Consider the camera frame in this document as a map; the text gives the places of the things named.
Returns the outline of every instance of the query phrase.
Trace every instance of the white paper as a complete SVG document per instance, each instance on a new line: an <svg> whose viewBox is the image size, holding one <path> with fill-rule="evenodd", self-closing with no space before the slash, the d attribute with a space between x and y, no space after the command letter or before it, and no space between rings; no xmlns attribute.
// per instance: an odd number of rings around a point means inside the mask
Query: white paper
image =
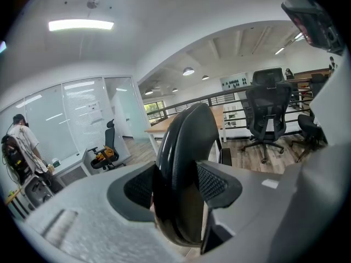
<svg viewBox="0 0 351 263"><path fill-rule="evenodd" d="M88 112L100 110L99 102L98 101L91 102L90 104L87 105L87 110Z"/></svg>
<svg viewBox="0 0 351 263"><path fill-rule="evenodd" d="M93 112L89 112L88 116L91 123L94 123L103 118L103 115L101 114L101 110L95 110Z"/></svg>
<svg viewBox="0 0 351 263"><path fill-rule="evenodd" d="M270 187L272 189L276 189L278 187L279 181L272 180L272 179L266 179L262 182L263 186Z"/></svg>

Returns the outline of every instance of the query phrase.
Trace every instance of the chair headrest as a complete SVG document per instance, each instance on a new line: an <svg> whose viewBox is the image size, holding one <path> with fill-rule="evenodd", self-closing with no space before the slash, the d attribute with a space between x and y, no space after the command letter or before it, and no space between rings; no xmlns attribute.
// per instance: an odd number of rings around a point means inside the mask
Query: chair headrest
<svg viewBox="0 0 351 263"><path fill-rule="evenodd" d="M154 188L161 230L181 245L201 244L203 199L196 189L195 161L208 160L219 138L211 109L196 103L179 113L162 139L156 165L161 174Z"/></svg>
<svg viewBox="0 0 351 263"><path fill-rule="evenodd" d="M110 128L113 128L115 126L114 124L114 120L115 119L112 119L111 121L108 121L108 123L106 124L106 126L110 129Z"/></svg>
<svg viewBox="0 0 351 263"><path fill-rule="evenodd" d="M284 77L281 68L270 68L255 71L252 76L253 85L270 85L272 83L283 83Z"/></svg>

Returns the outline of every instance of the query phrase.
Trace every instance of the glass wall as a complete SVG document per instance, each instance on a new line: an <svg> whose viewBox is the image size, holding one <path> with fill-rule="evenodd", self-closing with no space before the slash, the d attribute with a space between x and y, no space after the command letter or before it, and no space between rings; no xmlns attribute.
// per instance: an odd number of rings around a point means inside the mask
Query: glass wall
<svg viewBox="0 0 351 263"><path fill-rule="evenodd" d="M65 159L78 152L67 125L61 85L41 90L25 98L29 128L39 141L38 150L48 164L53 158Z"/></svg>
<svg viewBox="0 0 351 263"><path fill-rule="evenodd" d="M135 95L132 80L130 78L106 78L106 86L109 98L117 99L121 103L127 127L134 140L149 139L145 130L148 126L141 113L137 96Z"/></svg>
<svg viewBox="0 0 351 263"><path fill-rule="evenodd" d="M102 78L63 84L67 122L80 150L104 148L107 123L114 119ZM115 149L120 160L129 156L115 128Z"/></svg>
<svg viewBox="0 0 351 263"><path fill-rule="evenodd" d="M124 81L127 81L126 87L129 87L131 94L126 94L121 102L127 105L125 108L131 121L140 121L142 116L135 94L131 90L131 80L124 78ZM133 96L135 101L128 102L129 96ZM39 141L39 153L47 163L52 163L53 158L63 160L85 148L103 148L106 124L115 118L102 78L56 85L12 104L0 113L1 137L12 128L13 116L16 114L25 116L29 128ZM122 163L130 153L116 127L118 122L114 123L115 149ZM9 191L17 188L17 184L7 173L6 165L0 163L0 195L6 198Z"/></svg>

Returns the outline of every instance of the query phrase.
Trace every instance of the chair base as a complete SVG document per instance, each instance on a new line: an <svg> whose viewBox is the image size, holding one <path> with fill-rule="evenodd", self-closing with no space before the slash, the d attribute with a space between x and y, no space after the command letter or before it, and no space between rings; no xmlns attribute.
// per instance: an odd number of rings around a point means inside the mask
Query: chair base
<svg viewBox="0 0 351 263"><path fill-rule="evenodd" d="M309 154L310 152L316 151L323 147L322 145L319 144L319 141L313 137L307 137L305 140L292 140L289 146L292 147L294 143L305 146L304 151L296 159L296 163L299 163L301 159L307 154Z"/></svg>
<svg viewBox="0 0 351 263"><path fill-rule="evenodd" d="M274 146L280 149L279 153L283 154L284 153L284 147L282 147L281 145L274 143L274 142L263 142L263 141L255 141L253 143L250 143L246 146L244 146L241 151L245 151L246 148L252 147L252 146L256 146L256 145L262 145L263 146L263 156L264 158L261 160L261 163L266 164L267 162L267 146L266 145L270 145L270 146Z"/></svg>

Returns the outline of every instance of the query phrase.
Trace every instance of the fluorescent light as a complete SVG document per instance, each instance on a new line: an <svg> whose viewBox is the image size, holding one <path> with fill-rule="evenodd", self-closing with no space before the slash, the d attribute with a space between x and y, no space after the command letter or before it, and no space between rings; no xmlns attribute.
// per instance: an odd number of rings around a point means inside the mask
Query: fluorescent light
<svg viewBox="0 0 351 263"><path fill-rule="evenodd" d="M302 36L302 32L295 36L295 40L299 39Z"/></svg>
<svg viewBox="0 0 351 263"><path fill-rule="evenodd" d="M70 119L68 119L68 120L65 120L65 121L63 121L63 122L61 122L61 123L59 123L59 124L62 124L62 123L64 123L64 122L67 122L67 121L69 121Z"/></svg>
<svg viewBox="0 0 351 263"><path fill-rule="evenodd" d="M299 39L296 39L296 42L301 41L301 40L304 40L304 39L305 39L305 37L304 37L304 36L301 36Z"/></svg>
<svg viewBox="0 0 351 263"><path fill-rule="evenodd" d="M98 28L110 30L114 23L101 20L54 20L49 22L49 30L61 30L70 28Z"/></svg>
<svg viewBox="0 0 351 263"><path fill-rule="evenodd" d="M84 106L81 106L81 107L75 108L75 110L79 110L79 109L82 109L82 108L84 108L84 107L87 107L87 106L86 106L86 105L84 105Z"/></svg>
<svg viewBox="0 0 351 263"><path fill-rule="evenodd" d="M284 50L284 48L281 48L278 52L276 52L275 54L278 55L278 53L280 53L282 50Z"/></svg>
<svg viewBox="0 0 351 263"><path fill-rule="evenodd" d="M2 41L2 42L0 43L0 53L2 53L3 51L5 51L5 49L6 49L6 43L5 43L5 41Z"/></svg>
<svg viewBox="0 0 351 263"><path fill-rule="evenodd" d="M37 99L40 99L40 98L42 98L42 96L40 94L38 94L38 95L32 97L31 99L27 99L25 102L22 102L22 103L16 105L16 107L17 108L21 108L21 107L25 106L26 104L28 104L28 103L30 103L32 101L35 101Z"/></svg>
<svg viewBox="0 0 351 263"><path fill-rule="evenodd" d="M90 82L78 83L78 84L73 84L73 85L67 85L67 86L65 86L65 90L69 90L69 89L73 89L73 88L77 88L77 87L83 87L85 85L93 85L94 83L95 83L94 81L90 81Z"/></svg>
<svg viewBox="0 0 351 263"><path fill-rule="evenodd" d="M55 116L53 116L53 117L47 118L46 121L51 120L51 119L56 118L56 117L59 117L59 116L61 116L61 115L62 115L62 113L57 114L57 115L55 115Z"/></svg>

